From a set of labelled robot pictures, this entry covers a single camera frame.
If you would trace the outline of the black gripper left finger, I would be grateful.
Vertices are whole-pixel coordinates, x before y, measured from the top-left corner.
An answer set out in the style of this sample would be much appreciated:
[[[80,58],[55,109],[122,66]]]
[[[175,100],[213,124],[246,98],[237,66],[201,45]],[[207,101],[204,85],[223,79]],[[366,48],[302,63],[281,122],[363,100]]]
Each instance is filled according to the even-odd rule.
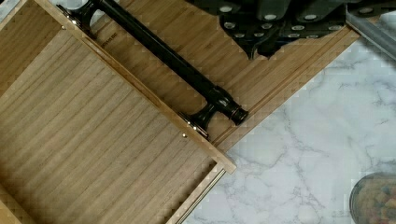
[[[249,60],[256,53],[270,58],[280,49],[280,22],[259,20],[254,12],[255,0],[191,0],[191,3],[217,16],[220,27]]]

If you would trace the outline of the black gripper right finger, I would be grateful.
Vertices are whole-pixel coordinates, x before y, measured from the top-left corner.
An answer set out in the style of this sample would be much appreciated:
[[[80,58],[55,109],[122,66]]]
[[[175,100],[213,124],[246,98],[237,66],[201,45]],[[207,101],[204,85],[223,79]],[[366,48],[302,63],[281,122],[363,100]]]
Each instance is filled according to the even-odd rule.
[[[345,25],[343,0],[259,0],[257,18],[271,24],[268,36],[257,47],[267,58],[298,38],[320,38]]]

